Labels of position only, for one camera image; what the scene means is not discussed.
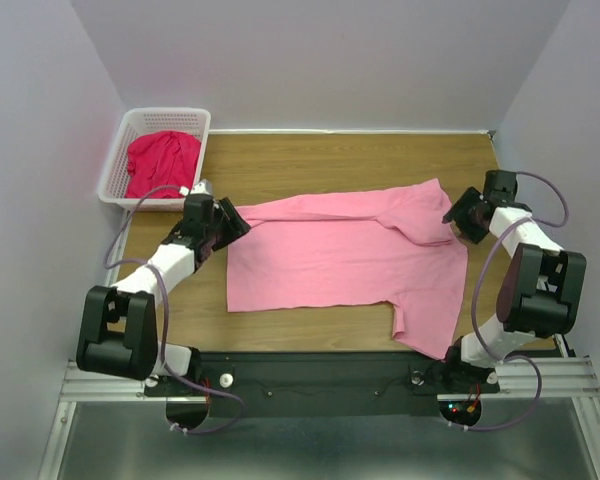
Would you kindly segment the light pink t shirt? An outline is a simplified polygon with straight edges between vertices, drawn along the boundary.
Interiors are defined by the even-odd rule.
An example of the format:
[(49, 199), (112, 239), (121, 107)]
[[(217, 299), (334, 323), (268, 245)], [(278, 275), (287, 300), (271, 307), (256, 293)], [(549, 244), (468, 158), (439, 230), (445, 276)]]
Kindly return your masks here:
[(437, 179), (241, 206), (251, 230), (228, 248), (227, 309), (394, 308), (392, 337), (441, 359), (461, 312), (468, 253)]

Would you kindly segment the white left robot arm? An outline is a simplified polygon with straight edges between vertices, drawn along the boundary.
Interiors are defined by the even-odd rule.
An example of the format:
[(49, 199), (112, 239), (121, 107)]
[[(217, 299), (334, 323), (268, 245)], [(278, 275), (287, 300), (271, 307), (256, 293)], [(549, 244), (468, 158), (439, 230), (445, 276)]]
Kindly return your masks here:
[(196, 364), (194, 350), (158, 338), (157, 308), (168, 312), (168, 293), (196, 273), (211, 253), (249, 230), (228, 198), (188, 195), (181, 220), (150, 259), (137, 259), (139, 267), (117, 283), (88, 291), (77, 366), (135, 380), (168, 375), (179, 393), (195, 392), (202, 384), (203, 371)]

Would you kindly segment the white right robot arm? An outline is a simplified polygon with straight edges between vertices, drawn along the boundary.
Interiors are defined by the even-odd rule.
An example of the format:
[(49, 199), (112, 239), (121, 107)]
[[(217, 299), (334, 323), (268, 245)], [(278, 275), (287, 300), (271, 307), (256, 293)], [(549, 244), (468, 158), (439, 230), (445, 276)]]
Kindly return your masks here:
[(462, 238), (478, 244), (493, 236), (510, 263), (494, 314), (456, 341), (440, 366), (441, 382), (452, 390), (484, 385), (496, 365), (535, 339), (564, 335), (574, 326), (587, 261), (543, 231), (545, 221), (516, 199), (519, 173), (489, 170), (481, 190), (468, 188), (444, 215)]

